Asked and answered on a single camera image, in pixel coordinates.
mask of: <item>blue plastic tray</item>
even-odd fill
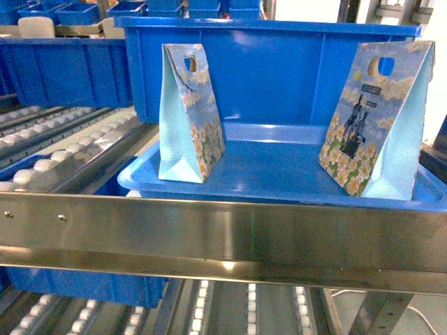
[[[147,308],[163,297],[165,278],[8,267],[16,290],[66,295]]]
[[[158,122],[161,45],[202,43],[221,118],[328,125],[358,43],[404,40],[420,27],[267,20],[117,17],[126,29],[135,108]]]
[[[175,10],[183,1],[178,0],[147,0],[147,7],[151,10]]]
[[[217,19],[219,18],[219,9],[190,9],[189,17],[191,19]]]
[[[257,8],[259,10],[259,0],[230,0],[230,8]]]
[[[189,10],[191,9],[216,9],[219,6],[217,0],[189,0]]]
[[[56,15],[66,26],[88,26],[100,20],[98,5],[90,3],[70,3],[56,10]]]
[[[226,152],[204,184],[158,179],[158,143],[124,169],[121,186],[144,198],[447,210],[447,186],[421,165],[412,201],[355,198],[319,166],[326,127],[225,124]]]
[[[21,9],[23,6],[18,6],[16,8],[11,9],[0,9],[0,25],[14,25],[17,24],[19,21],[19,9]]]
[[[259,20],[261,18],[261,10],[259,8],[243,8],[243,9],[231,8],[230,16],[232,19]]]
[[[146,16],[146,2],[121,1],[107,11],[110,17]]]
[[[23,106],[128,107],[124,40],[0,38],[0,59]]]
[[[65,6],[66,4],[63,3],[34,3],[31,6],[19,10],[19,15],[21,17],[49,17],[53,20],[54,24],[59,24],[59,18],[56,16],[55,11]]]

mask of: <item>blue plastic crate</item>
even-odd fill
[[[260,8],[259,0],[229,0],[231,9]]]
[[[66,26],[88,26],[100,20],[98,5],[90,3],[70,3],[56,10],[56,15]]]
[[[0,11],[8,11],[23,7],[28,1],[25,0],[0,0]]]
[[[147,0],[149,10],[175,10],[183,1],[179,0]]]
[[[121,1],[107,11],[110,17],[146,16],[146,2]]]
[[[190,9],[189,17],[191,19],[217,19],[219,18],[219,9]]]
[[[420,27],[267,20],[118,17],[135,109],[159,121],[164,43],[202,43],[224,121],[328,125],[358,43],[404,40]]]
[[[23,106],[128,107],[124,40],[0,38],[0,58]]]
[[[236,20],[259,20],[261,10],[259,8],[230,9],[230,16]]]
[[[0,25],[8,26],[17,24],[20,18],[18,10],[22,7],[23,6],[18,6],[12,9],[0,10]]]
[[[217,0],[189,0],[189,9],[202,10],[209,9],[214,10],[219,7]]]
[[[55,11],[58,9],[62,9],[65,6],[67,5],[64,3],[34,3],[19,10],[18,13],[20,17],[49,17],[51,20],[53,20],[54,24],[59,24],[59,18],[57,17]]]
[[[87,271],[8,267],[17,290],[64,295],[147,308],[163,297],[164,278]]]
[[[174,10],[158,10],[148,8],[147,16],[150,17],[181,17],[182,16],[182,7],[177,7]]]

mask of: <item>metal frame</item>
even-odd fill
[[[17,193],[0,210],[3,265],[447,294],[445,213]]]

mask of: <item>floral gift bag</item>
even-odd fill
[[[358,46],[320,165],[349,194],[410,200],[434,43]]]
[[[203,183],[224,151],[203,46],[163,45],[159,179]]]

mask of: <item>white roller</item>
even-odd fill
[[[145,311],[144,307],[141,307],[141,306],[136,306],[135,307],[135,313],[137,313],[137,314],[143,314],[144,311]]]
[[[45,172],[51,170],[58,163],[59,161],[54,159],[39,159],[36,164],[34,164],[34,169],[40,172]]]
[[[69,144],[69,145],[67,146],[67,148],[65,148],[65,151],[70,152],[70,153],[72,153],[72,154],[75,154],[75,153],[77,153],[79,150],[81,150],[83,147],[85,147],[85,146],[82,145],[82,144],[79,144],[79,143],[72,143],[72,144]]]
[[[103,133],[102,131],[94,131],[93,133],[91,133],[89,135],[89,137],[93,138],[94,140],[97,140],[101,137],[103,137],[105,135],[105,133]]]
[[[39,299],[39,304],[48,305],[52,300],[53,300],[53,297],[51,295],[43,295]]]
[[[95,309],[98,306],[98,302],[93,299],[87,301],[87,308]]]
[[[44,305],[40,304],[34,305],[33,308],[31,308],[29,314],[32,316],[39,316],[43,312],[44,308],[45,308]]]
[[[33,128],[28,129],[22,129],[19,131],[19,136],[22,136],[23,138],[30,138],[37,134],[37,131],[35,131]]]
[[[85,321],[84,320],[76,320],[73,322],[73,325],[71,326],[71,331],[75,333],[80,333],[85,327]]]
[[[79,144],[81,144],[81,145],[83,145],[83,146],[87,146],[87,145],[89,145],[90,143],[92,143],[93,142],[93,138],[91,138],[90,136],[84,136],[83,138],[81,138],[79,141],[78,141],[78,143]]]
[[[116,129],[119,126],[119,123],[112,121],[112,122],[109,122],[108,124],[106,124],[106,126]]]
[[[101,132],[103,132],[105,134],[109,133],[112,130],[113,130],[113,128],[109,127],[109,126],[102,126],[102,127],[99,128],[99,131],[101,131]]]
[[[59,121],[57,121],[56,119],[51,119],[51,120],[45,121],[44,124],[46,124],[50,128],[56,128],[57,126],[61,125],[61,123]]]
[[[3,137],[3,141],[7,145],[14,145],[20,141],[23,141],[23,137],[19,136],[19,134],[15,133],[15,134],[10,134],[10,135]]]
[[[3,114],[3,115],[0,115],[0,123],[2,123],[2,122],[8,122],[8,121],[10,121],[12,118],[11,118],[11,116],[9,115],[9,113],[8,114]]]
[[[131,318],[129,319],[129,324],[132,326],[138,326],[141,319],[141,314],[132,314]]]
[[[0,192],[14,191],[15,184],[11,181],[0,181]]]
[[[39,171],[36,171],[33,169],[18,170],[14,174],[13,181],[16,184],[25,185],[25,184],[28,184],[30,180],[32,180],[33,178],[36,178],[40,174],[41,173]]]
[[[45,131],[47,131],[48,129],[50,129],[49,126],[47,126],[46,124],[35,124],[33,126],[33,129],[37,132],[37,133],[44,133]]]
[[[72,152],[64,151],[64,150],[58,150],[52,153],[51,160],[56,162],[62,162],[66,160],[68,157],[73,155]]]
[[[27,315],[25,316],[22,321],[20,321],[20,326],[21,328],[25,328],[28,329],[29,326],[31,326],[31,324],[34,322],[34,320],[36,319],[35,316],[32,315]]]
[[[93,310],[90,308],[84,308],[81,313],[79,313],[79,319],[80,320],[88,320],[91,315],[93,314]]]

